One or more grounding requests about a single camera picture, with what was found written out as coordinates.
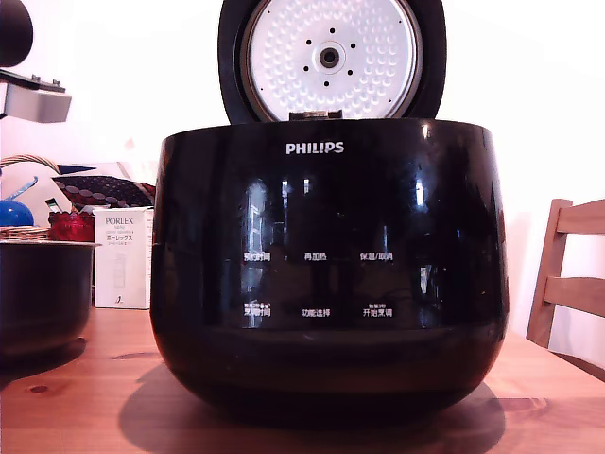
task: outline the table surface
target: table surface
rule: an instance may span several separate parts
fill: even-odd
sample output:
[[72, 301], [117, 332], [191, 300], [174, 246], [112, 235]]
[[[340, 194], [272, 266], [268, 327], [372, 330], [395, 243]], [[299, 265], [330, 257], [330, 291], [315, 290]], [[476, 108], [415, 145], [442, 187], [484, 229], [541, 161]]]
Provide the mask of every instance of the table surface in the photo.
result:
[[512, 333], [485, 383], [435, 418], [334, 431], [216, 415], [166, 369], [147, 311], [94, 309], [82, 338], [55, 369], [0, 376], [3, 454], [605, 453], [605, 383]]

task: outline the inner lid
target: inner lid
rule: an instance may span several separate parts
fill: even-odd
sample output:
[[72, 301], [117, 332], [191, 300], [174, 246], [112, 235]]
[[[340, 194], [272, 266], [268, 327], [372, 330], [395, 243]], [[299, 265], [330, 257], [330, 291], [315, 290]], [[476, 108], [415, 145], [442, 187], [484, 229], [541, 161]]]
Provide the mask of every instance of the inner lid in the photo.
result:
[[314, 111], [401, 117], [423, 72], [406, 0], [261, 0], [241, 49], [243, 88], [263, 121]]

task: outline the metal pot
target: metal pot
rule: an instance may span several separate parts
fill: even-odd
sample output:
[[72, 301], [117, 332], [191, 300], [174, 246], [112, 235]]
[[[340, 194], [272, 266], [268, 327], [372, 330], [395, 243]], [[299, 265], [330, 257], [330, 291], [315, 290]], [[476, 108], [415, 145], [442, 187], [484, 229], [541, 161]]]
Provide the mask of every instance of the metal pot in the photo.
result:
[[74, 341], [92, 303], [93, 243], [0, 241], [0, 358]]

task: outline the wooden chair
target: wooden chair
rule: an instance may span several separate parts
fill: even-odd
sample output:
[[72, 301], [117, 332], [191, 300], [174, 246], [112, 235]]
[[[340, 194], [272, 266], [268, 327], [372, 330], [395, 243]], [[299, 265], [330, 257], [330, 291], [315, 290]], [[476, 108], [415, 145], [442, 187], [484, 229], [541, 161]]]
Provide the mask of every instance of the wooden chair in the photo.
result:
[[[605, 201], [573, 204], [553, 200], [550, 208], [527, 329], [527, 338], [543, 348], [548, 348], [550, 342], [556, 305], [605, 317], [605, 279], [561, 278], [568, 234], [605, 235]], [[605, 381], [605, 371], [594, 364], [568, 355], [556, 355]]]

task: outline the blue object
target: blue object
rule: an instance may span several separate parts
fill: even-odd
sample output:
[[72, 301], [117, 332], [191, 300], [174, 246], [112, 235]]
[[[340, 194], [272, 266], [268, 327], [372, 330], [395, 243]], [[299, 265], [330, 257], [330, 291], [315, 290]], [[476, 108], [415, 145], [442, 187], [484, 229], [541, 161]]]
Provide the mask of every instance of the blue object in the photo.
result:
[[33, 227], [34, 215], [18, 201], [0, 201], [0, 227]]

